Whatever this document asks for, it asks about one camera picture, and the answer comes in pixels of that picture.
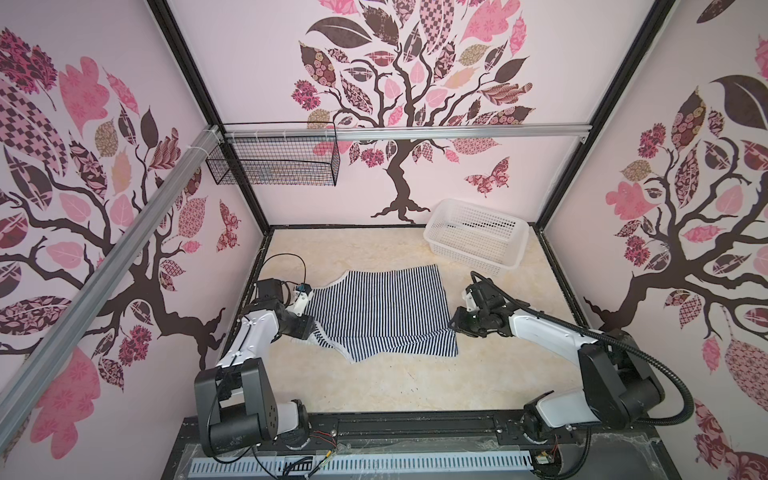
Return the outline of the blue white striped tank top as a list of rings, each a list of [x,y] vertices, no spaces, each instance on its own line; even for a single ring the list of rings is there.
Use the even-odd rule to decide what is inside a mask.
[[[308,341],[359,363],[381,353],[455,357],[456,334],[437,265],[348,271],[314,290]]]

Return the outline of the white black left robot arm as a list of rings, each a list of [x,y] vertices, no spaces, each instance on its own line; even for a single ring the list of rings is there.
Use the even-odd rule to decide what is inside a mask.
[[[194,382],[200,444],[205,455],[217,461],[226,453],[270,441],[301,448],[310,436],[302,401],[276,400],[266,358],[272,343],[282,337],[309,338],[314,319],[305,309],[313,290],[300,283],[288,294],[282,281],[270,278],[259,280],[255,293],[239,317],[226,354]]]

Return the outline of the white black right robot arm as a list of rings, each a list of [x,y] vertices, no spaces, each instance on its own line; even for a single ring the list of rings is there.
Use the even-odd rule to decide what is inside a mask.
[[[449,322],[453,331],[473,338],[492,333],[518,338],[579,369],[579,389],[547,392],[525,404],[522,425],[531,439],[541,441],[550,431],[566,426],[625,429],[664,400],[651,363],[637,354],[630,336],[562,321],[511,297],[477,272],[471,279],[463,294],[465,305]]]

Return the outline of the white plastic laundry basket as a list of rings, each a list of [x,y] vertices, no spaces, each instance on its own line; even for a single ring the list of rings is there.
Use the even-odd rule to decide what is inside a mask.
[[[529,230],[527,222],[514,216],[446,199],[432,213],[424,239],[436,255],[499,275],[519,267]]]

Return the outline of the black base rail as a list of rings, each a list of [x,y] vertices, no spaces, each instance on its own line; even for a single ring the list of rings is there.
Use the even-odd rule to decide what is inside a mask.
[[[492,438],[500,446],[522,450],[550,450],[582,445],[587,425],[542,426],[534,431],[532,416],[524,410],[437,412],[309,413],[300,418],[296,433],[264,440],[267,451],[309,451],[332,445],[389,445],[405,440]]]

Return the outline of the silver aluminium back rail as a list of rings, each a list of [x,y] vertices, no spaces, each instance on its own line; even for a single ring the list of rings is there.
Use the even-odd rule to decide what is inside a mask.
[[[379,140],[438,140],[459,138],[528,138],[528,137],[576,137],[586,139],[592,127],[588,124],[520,124],[520,125],[469,125],[469,126],[421,126],[421,127],[374,127],[288,128],[287,123],[228,124],[227,139],[300,139],[317,141],[379,141]]]

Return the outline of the silver aluminium rail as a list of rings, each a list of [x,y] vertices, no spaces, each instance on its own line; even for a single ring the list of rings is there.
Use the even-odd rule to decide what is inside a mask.
[[[72,299],[1,392],[1,446],[5,448],[122,281],[194,172],[218,145],[220,127],[206,126],[184,151],[163,185],[106,255],[105,261]]]
[[[421,126],[421,127],[374,127],[288,128],[287,123],[228,124],[227,139],[300,139],[317,141],[379,141],[379,140],[438,140],[459,138],[528,138],[528,137],[576,137],[586,139],[592,127],[588,124],[520,124],[520,125],[469,125],[469,126]]]

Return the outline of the silver aluminium left rail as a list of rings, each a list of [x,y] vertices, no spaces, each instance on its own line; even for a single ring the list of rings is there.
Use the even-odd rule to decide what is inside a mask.
[[[105,261],[72,299],[1,392],[1,446],[5,448],[122,281],[194,172],[218,145],[220,127],[206,126],[184,151],[163,185],[106,255]]]

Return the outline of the black metal frame post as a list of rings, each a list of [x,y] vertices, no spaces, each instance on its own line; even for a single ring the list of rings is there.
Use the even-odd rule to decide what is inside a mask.
[[[174,59],[192,93],[204,120],[218,129],[223,137],[227,130],[205,84],[202,74],[193,58],[192,52],[181,32],[172,12],[170,2],[166,0],[148,0],[147,5],[160,31],[171,50]],[[220,141],[224,159],[227,161],[232,177],[240,188],[246,205],[263,235],[268,235],[272,227],[257,199],[252,186],[247,182],[241,161],[229,142],[223,137]]]

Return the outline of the black right frame post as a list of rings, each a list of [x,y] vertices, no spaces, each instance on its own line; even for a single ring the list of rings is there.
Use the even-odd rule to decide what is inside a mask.
[[[663,27],[673,14],[677,4],[678,2],[674,0],[656,0],[651,4],[645,19],[592,115],[589,122],[589,133],[584,140],[579,141],[571,157],[565,163],[552,192],[547,197],[541,214],[533,224],[537,234],[542,234],[554,217],[570,185],[616,110],[619,101],[629,88],[631,81],[640,70],[641,63],[661,35]]]

